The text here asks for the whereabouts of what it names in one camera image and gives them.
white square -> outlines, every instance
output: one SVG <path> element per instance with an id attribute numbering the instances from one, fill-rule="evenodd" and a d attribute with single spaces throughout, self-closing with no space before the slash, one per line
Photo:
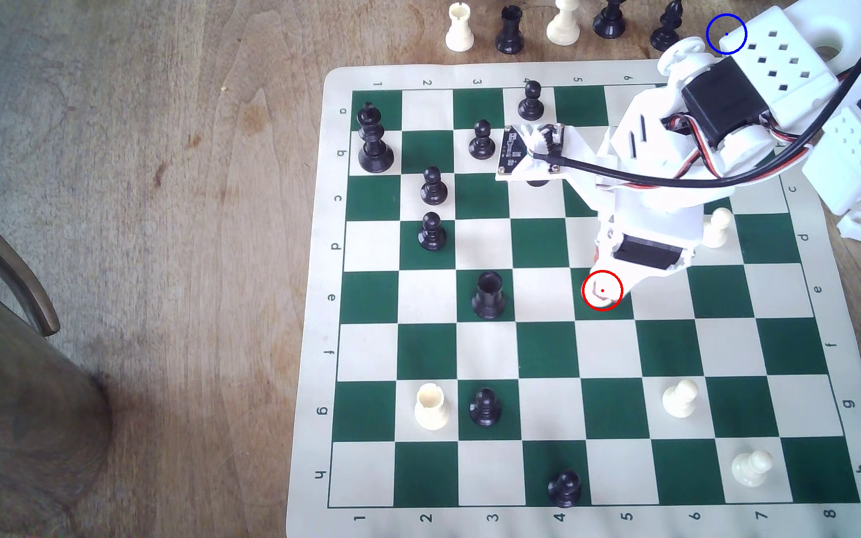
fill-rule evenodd
<path id="1" fill-rule="evenodd" d="M 397 323 L 457 322 L 457 272 L 420 269 L 398 272 Z"/>
<path id="2" fill-rule="evenodd" d="M 755 319 L 711 318 L 699 319 L 696 323 L 703 375 L 730 377 L 766 374 Z"/>
<path id="3" fill-rule="evenodd" d="M 746 487 L 733 477 L 733 460 L 740 454 L 765 450 L 773 457 L 773 468 L 756 487 Z M 719 473 L 723 478 L 723 494 L 727 503 L 792 503 L 789 475 L 783 459 L 783 443 L 778 437 L 718 438 Z"/>
<path id="4" fill-rule="evenodd" d="M 417 404 L 417 391 L 421 385 L 433 383 L 444 391 L 444 406 L 447 407 L 449 418 L 447 424 L 439 430 L 426 430 L 417 423 L 414 417 L 414 406 Z M 399 379 L 394 398 L 394 440 L 395 441 L 456 441 L 458 414 L 464 406 L 457 401 L 456 379 Z"/>
<path id="5" fill-rule="evenodd" d="M 683 379 L 697 384 L 696 409 L 687 418 L 676 418 L 663 407 L 663 393 Z M 647 405 L 647 422 L 652 439 L 703 439 L 713 438 L 713 416 L 710 401 L 706 398 L 706 380 L 702 377 L 644 377 L 643 398 Z"/>
<path id="6" fill-rule="evenodd" d="M 691 320 L 693 299 L 686 270 L 669 276 L 646 278 L 630 293 L 637 320 Z"/>
<path id="7" fill-rule="evenodd" d="M 744 266 L 749 298 L 757 318 L 811 318 L 812 303 L 799 263 Z"/>
<path id="8" fill-rule="evenodd" d="M 569 267 L 514 269 L 515 320 L 570 322 L 575 317 Z"/>
<path id="9" fill-rule="evenodd" d="M 347 175 L 398 175 L 401 173 L 401 131 L 385 131 L 384 137 L 381 140 L 384 141 L 390 147 L 390 150 L 394 153 L 394 162 L 390 165 L 390 167 L 380 173 L 371 173 L 363 168 L 361 168 L 361 164 L 358 163 L 358 152 L 361 151 L 361 148 L 365 146 L 365 141 L 361 140 L 361 137 L 358 136 L 357 132 L 351 133 L 351 154 L 350 157 L 350 168 L 348 170 Z"/>
<path id="10" fill-rule="evenodd" d="M 457 443 L 457 501 L 461 507 L 526 505 L 523 486 L 523 442 L 518 440 Z"/>
<path id="11" fill-rule="evenodd" d="M 329 507 L 393 507 L 394 443 L 336 442 Z"/>
<path id="12" fill-rule="evenodd" d="M 780 437 L 842 435 L 827 375 L 770 375 L 769 394 Z"/>
<path id="13" fill-rule="evenodd" d="M 557 101 L 554 99 L 553 88 L 542 87 L 540 102 L 544 104 L 544 116 L 530 122 L 520 117 L 517 107 L 527 96 L 523 93 L 523 85 L 516 88 L 503 89 L 503 122 L 509 126 L 521 126 L 525 124 L 543 125 L 556 124 Z"/>
<path id="14" fill-rule="evenodd" d="M 401 92 L 401 130 L 453 130 L 453 91 L 405 90 Z"/>
<path id="15" fill-rule="evenodd" d="M 517 379 L 517 324 L 457 324 L 457 379 Z"/>
<path id="16" fill-rule="evenodd" d="M 642 377 L 636 322 L 600 320 L 576 322 L 580 377 Z"/>
<path id="17" fill-rule="evenodd" d="M 428 205 L 421 199 L 424 174 L 406 173 L 401 175 L 401 220 L 422 220 L 428 212 L 440 215 L 441 220 L 454 220 L 455 201 L 453 199 L 453 174 L 441 172 L 440 181 L 447 187 L 447 198 L 437 206 Z"/>
<path id="18" fill-rule="evenodd" d="M 586 439 L 579 378 L 520 379 L 518 388 L 523 440 Z"/>
<path id="19" fill-rule="evenodd" d="M 586 465 L 593 505 L 659 505 L 649 439 L 589 439 Z"/>
<path id="20" fill-rule="evenodd" d="M 344 271 L 397 271 L 400 264 L 400 222 L 347 222 L 344 232 Z"/>
<path id="21" fill-rule="evenodd" d="M 343 324 L 338 381 L 397 379 L 397 324 Z"/>
<path id="22" fill-rule="evenodd" d="M 514 266 L 509 218 L 462 218 L 453 227 L 457 269 L 496 270 Z"/>
<path id="23" fill-rule="evenodd" d="M 567 252 L 570 267 L 590 268 L 596 263 L 597 234 L 600 233 L 600 219 L 595 216 L 567 217 Z"/>
<path id="24" fill-rule="evenodd" d="M 551 181 L 533 187 L 526 181 L 507 182 L 511 218 L 564 218 L 564 182 Z"/>

red circle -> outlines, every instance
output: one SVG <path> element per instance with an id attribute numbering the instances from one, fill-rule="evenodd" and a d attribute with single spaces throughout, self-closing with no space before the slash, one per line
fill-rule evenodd
<path id="1" fill-rule="evenodd" d="M 596 275 L 597 273 L 606 273 L 607 275 L 613 275 L 613 277 L 616 279 L 616 282 L 618 282 L 620 284 L 620 298 L 616 299 L 616 302 L 614 302 L 613 304 L 611 304 L 610 306 L 608 306 L 606 308 L 597 308 L 596 306 L 590 304 L 590 301 L 586 299 L 586 283 L 590 280 L 590 277 L 592 275 Z M 623 281 L 620 280 L 619 276 L 614 275 L 612 271 L 606 271 L 605 269 L 601 269 L 599 271 L 594 271 L 594 272 L 590 273 L 589 275 L 587 275 L 586 278 L 583 279 L 583 284 L 580 285 L 580 295 L 583 297 L 583 302 L 585 302 L 587 306 L 589 306 L 590 308 L 593 308 L 594 310 L 596 310 L 598 312 L 606 312 L 607 310 L 613 310 L 614 308 L 616 308 L 616 305 L 619 304 L 621 300 L 623 300 Z"/>

green square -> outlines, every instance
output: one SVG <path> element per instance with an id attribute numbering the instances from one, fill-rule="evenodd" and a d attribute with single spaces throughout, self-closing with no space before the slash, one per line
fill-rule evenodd
<path id="1" fill-rule="evenodd" d="M 603 86 L 554 86 L 557 121 L 575 128 L 609 126 Z"/>
<path id="2" fill-rule="evenodd" d="M 473 129 L 487 120 L 494 131 L 503 130 L 502 88 L 458 88 L 453 91 L 453 128 Z"/>
<path id="3" fill-rule="evenodd" d="M 795 503 L 858 503 L 845 437 L 785 437 L 783 459 Z"/>
<path id="4" fill-rule="evenodd" d="M 580 198 L 580 194 L 570 186 L 569 181 L 564 181 L 564 211 L 567 216 L 597 216 L 597 212 Z"/>
<path id="5" fill-rule="evenodd" d="M 401 90 L 358 90 L 351 92 L 351 108 L 347 113 L 351 116 L 351 130 L 361 128 L 358 123 L 358 112 L 365 103 L 373 103 L 381 112 L 381 125 L 386 131 L 401 130 Z"/>
<path id="6" fill-rule="evenodd" d="M 347 178 L 346 220 L 398 220 L 401 218 L 399 175 Z"/>
<path id="7" fill-rule="evenodd" d="M 581 379 L 588 439 L 650 437 L 643 380 L 639 377 Z"/>
<path id="8" fill-rule="evenodd" d="M 769 375 L 829 373 L 814 318 L 756 320 Z"/>
<path id="9" fill-rule="evenodd" d="M 742 265 L 699 265 L 686 269 L 697 318 L 752 318 Z"/>
<path id="10" fill-rule="evenodd" d="M 453 269 L 456 266 L 453 248 L 453 221 L 442 220 L 441 227 L 447 238 L 444 247 L 438 251 L 424 250 L 417 235 L 421 231 L 421 221 L 401 221 L 401 270 L 411 269 Z"/>
<path id="11" fill-rule="evenodd" d="M 397 323 L 397 271 L 344 273 L 342 324 Z"/>
<path id="12" fill-rule="evenodd" d="M 737 214 L 734 218 L 743 263 L 800 262 L 789 214 Z"/>
<path id="13" fill-rule="evenodd" d="M 778 437 L 766 376 L 707 377 L 717 437 Z"/>
<path id="14" fill-rule="evenodd" d="M 694 320 L 637 321 L 643 375 L 676 377 L 703 374 Z"/>
<path id="15" fill-rule="evenodd" d="M 430 166 L 453 173 L 453 131 L 404 131 L 401 173 L 424 173 Z"/>
<path id="16" fill-rule="evenodd" d="M 573 322 L 517 324 L 520 377 L 580 377 Z"/>
<path id="17" fill-rule="evenodd" d="M 567 222 L 562 218 L 510 221 L 514 267 L 568 267 Z"/>
<path id="18" fill-rule="evenodd" d="M 573 282 L 573 311 L 578 320 L 632 320 L 633 319 L 633 299 L 632 293 L 620 299 L 616 306 L 608 306 L 609 310 L 597 310 L 590 307 L 583 300 L 583 282 L 590 276 L 591 269 L 588 268 L 572 268 L 570 269 L 570 279 Z"/>
<path id="19" fill-rule="evenodd" d="M 556 508 L 547 496 L 547 485 L 567 470 L 580 477 L 580 500 L 576 506 L 589 507 L 591 484 L 586 441 L 523 441 L 523 490 L 527 506 Z"/>
<path id="20" fill-rule="evenodd" d="M 726 504 L 715 440 L 654 439 L 650 443 L 661 505 Z"/>
<path id="21" fill-rule="evenodd" d="M 459 173 L 453 177 L 453 210 L 457 218 L 510 218 L 506 181 L 493 173 Z"/>
<path id="22" fill-rule="evenodd" d="M 398 379 L 452 379 L 456 376 L 456 324 L 397 325 Z"/>
<path id="23" fill-rule="evenodd" d="M 394 508 L 458 507 L 457 443 L 394 443 Z"/>
<path id="24" fill-rule="evenodd" d="M 473 397 L 484 387 L 490 387 L 500 402 L 500 420 L 492 426 L 477 426 L 471 420 Z M 520 390 L 516 379 L 461 379 L 457 381 L 455 404 L 459 415 L 457 434 L 460 440 L 520 439 Z"/>
<path id="25" fill-rule="evenodd" d="M 503 298 L 507 306 L 493 320 L 485 320 L 473 313 L 471 301 L 477 292 L 477 279 L 484 272 L 473 269 L 457 271 L 457 320 L 459 322 L 512 322 L 514 321 L 514 273 L 510 269 L 494 270 L 503 280 Z"/>
<path id="26" fill-rule="evenodd" d="M 393 381 L 339 381 L 334 386 L 334 442 L 394 440 L 395 392 Z"/>

black cable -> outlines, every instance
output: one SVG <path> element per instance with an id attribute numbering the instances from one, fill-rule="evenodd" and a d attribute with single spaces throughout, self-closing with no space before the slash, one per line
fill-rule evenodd
<path id="1" fill-rule="evenodd" d="M 592 165 L 591 163 L 585 163 L 583 161 L 575 161 L 572 159 L 568 159 L 567 157 L 548 155 L 546 153 L 533 152 L 531 153 L 531 156 L 535 159 L 545 161 L 551 165 L 574 168 L 585 172 L 602 175 L 604 177 L 627 181 L 644 187 L 679 187 L 693 189 L 718 189 L 722 187 L 731 187 L 734 185 L 739 185 L 741 183 L 747 183 L 761 177 L 765 177 L 770 172 L 777 169 L 779 166 L 785 164 L 787 161 L 796 158 L 801 153 L 801 150 L 804 148 L 804 146 L 812 139 L 812 137 L 816 136 L 816 133 L 818 133 L 819 130 L 823 128 L 823 126 L 829 120 L 830 116 L 832 116 L 833 112 L 835 112 L 835 109 L 839 106 L 839 104 L 843 102 L 843 99 L 846 97 L 846 94 L 848 94 L 849 91 L 853 88 L 853 85 L 855 84 L 855 81 L 859 78 L 859 75 L 861 75 L 861 56 L 859 56 L 858 61 L 856 61 L 855 65 L 849 70 L 849 75 L 836 89 L 835 93 L 833 94 L 829 102 L 826 104 L 826 107 L 823 109 L 823 111 L 819 114 L 819 116 L 816 117 L 812 124 L 803 133 L 799 135 L 798 139 L 796 139 L 792 144 L 790 144 L 786 148 L 786 150 L 777 155 L 775 159 L 769 161 L 768 163 L 759 168 L 749 170 L 739 175 L 724 176 L 718 179 L 673 179 L 666 177 L 634 174 L 622 170 L 607 168 L 604 166 Z"/>

chess piece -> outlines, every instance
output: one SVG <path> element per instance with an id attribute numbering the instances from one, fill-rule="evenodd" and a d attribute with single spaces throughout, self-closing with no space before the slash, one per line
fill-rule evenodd
<path id="1" fill-rule="evenodd" d="M 520 19 L 523 10 L 518 6 L 507 6 L 500 12 L 503 27 L 496 35 L 496 50 L 505 55 L 516 55 L 523 50 L 523 34 L 520 33 Z"/>
<path id="2" fill-rule="evenodd" d="M 468 24 L 471 8 L 463 2 L 455 2 L 450 4 L 447 13 L 450 17 L 450 29 L 444 36 L 444 43 L 456 53 L 469 51 L 473 46 L 473 33 Z"/>
<path id="3" fill-rule="evenodd" d="M 573 11 L 580 6 L 580 0 L 557 0 L 557 8 L 560 12 L 553 17 L 547 25 L 547 39 L 555 45 L 563 47 L 572 45 L 580 37 L 580 27 Z"/>

